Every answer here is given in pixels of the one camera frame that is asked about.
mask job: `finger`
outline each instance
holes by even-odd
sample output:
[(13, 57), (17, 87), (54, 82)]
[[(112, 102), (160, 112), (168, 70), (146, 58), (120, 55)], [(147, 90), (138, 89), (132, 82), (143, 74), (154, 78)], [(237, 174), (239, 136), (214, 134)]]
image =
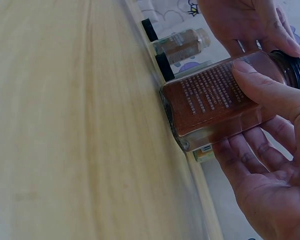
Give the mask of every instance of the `finger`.
[(256, 51), (259, 50), (259, 47), (258, 47), (256, 41), (243, 41), (243, 40), (240, 40), (240, 43), (242, 44), (243, 49), (246, 53), (256, 52)]
[(293, 57), (300, 57), (300, 46), (288, 34), (277, 13), (274, 0), (253, 0), (253, 5), (273, 44)]
[(279, 20), (280, 20), (282, 26), (284, 27), (284, 29), (286, 30), (286, 32), (289, 34), (289, 36), (291, 38), (293, 38), (293, 40), (296, 40), (295, 36), (294, 36), (294, 33), (292, 32), (292, 29), (291, 29), (290, 24), (288, 22), (287, 15), (286, 15), (285, 11), (282, 9), (281, 6), (278, 6), (276, 8), (276, 13), (278, 14)]
[(228, 178), (233, 190), (236, 191), (243, 180), (250, 175), (250, 172), (233, 153), (228, 140), (214, 144), (212, 149), (222, 171)]
[(233, 76), (244, 94), (283, 118), (300, 117), (300, 90), (264, 76), (243, 61), (234, 61)]
[(260, 127), (252, 128), (243, 133), (254, 154), (270, 170), (280, 170), (289, 160), (279, 152), (267, 139)]
[(259, 43), (262, 49), (267, 53), (271, 53), (273, 50), (277, 49), (276, 46), (267, 37), (262, 40), (259, 40)]
[(220, 41), (231, 57), (237, 57), (244, 53), (237, 40)]
[(261, 125), (278, 143), (294, 155), (297, 150), (295, 128), (286, 119), (276, 116)]
[(243, 162), (250, 173), (265, 174), (269, 172), (251, 152), (251, 149), (242, 134), (231, 137), (229, 139), (229, 144), (233, 153), (241, 160), (241, 162)]

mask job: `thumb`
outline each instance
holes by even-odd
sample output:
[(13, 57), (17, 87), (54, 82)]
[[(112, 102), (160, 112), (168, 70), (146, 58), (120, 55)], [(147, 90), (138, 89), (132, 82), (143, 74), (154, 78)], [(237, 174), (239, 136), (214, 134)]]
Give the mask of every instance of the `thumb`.
[(233, 76), (252, 101), (294, 123), (300, 116), (300, 90), (258, 73), (243, 61), (234, 61)]
[(283, 10), (276, 6), (274, 0), (253, 0), (252, 2), (271, 42), (288, 55), (300, 57), (300, 45), (292, 37), (292, 31)]

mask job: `bottle cap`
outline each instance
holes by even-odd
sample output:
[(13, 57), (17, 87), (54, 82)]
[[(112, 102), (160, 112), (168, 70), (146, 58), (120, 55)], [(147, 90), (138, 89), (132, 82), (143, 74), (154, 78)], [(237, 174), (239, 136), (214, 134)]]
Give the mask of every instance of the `bottle cap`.
[(168, 58), (164, 52), (159, 55), (156, 55), (155, 60), (166, 82), (176, 78), (174, 72), (171, 69)]
[(142, 24), (144, 31), (145, 31), (146, 35), (148, 36), (148, 39), (150, 40), (150, 42), (154, 42), (154, 41), (158, 40), (156, 31), (155, 31), (154, 27), (152, 26), (152, 23), (149, 18), (141, 21), (141, 24)]
[(284, 60), (285, 63), (288, 64), (288, 66), (290, 67), (290, 69), (293, 71), (295, 75), (296, 82), (297, 82), (296, 88), (300, 89), (300, 58), (289, 56), (288, 54), (280, 50), (272, 51), (271, 55)]
[(201, 40), (201, 44), (202, 44), (203, 48), (209, 47), (210, 44), (211, 44), (211, 40), (210, 40), (210, 37), (209, 37), (208, 33), (205, 30), (203, 30), (202, 28), (199, 28), (195, 31), (197, 32), (197, 34), (201, 38), (200, 40)]

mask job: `fingernail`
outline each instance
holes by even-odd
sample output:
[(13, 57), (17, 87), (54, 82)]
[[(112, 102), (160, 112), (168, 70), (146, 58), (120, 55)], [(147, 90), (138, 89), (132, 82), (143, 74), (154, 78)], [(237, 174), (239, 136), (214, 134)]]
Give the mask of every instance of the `fingernail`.
[(300, 45), (295, 40), (288, 37), (286, 41), (288, 42), (288, 44), (291, 48), (295, 49), (295, 52), (297, 54), (300, 54)]
[(244, 61), (240, 61), (240, 60), (235, 60), (233, 62), (233, 67), (234, 69), (238, 70), (239, 72), (245, 73), (245, 74), (251, 74), (251, 73), (255, 73), (256, 70), (249, 65), (248, 63), (244, 62)]

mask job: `small bottle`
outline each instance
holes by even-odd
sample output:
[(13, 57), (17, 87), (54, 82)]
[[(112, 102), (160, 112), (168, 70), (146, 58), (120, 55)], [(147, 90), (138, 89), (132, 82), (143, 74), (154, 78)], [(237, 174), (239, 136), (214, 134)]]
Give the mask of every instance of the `small bottle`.
[(156, 54), (165, 53), (170, 65), (200, 54), (210, 44), (210, 38), (202, 28), (190, 28), (152, 43)]
[[(239, 57), (259, 73), (300, 89), (300, 58), (275, 50)], [(247, 98), (232, 75), (235, 58), (213, 64), (160, 89), (172, 133), (185, 152), (203, 149), (273, 118)]]

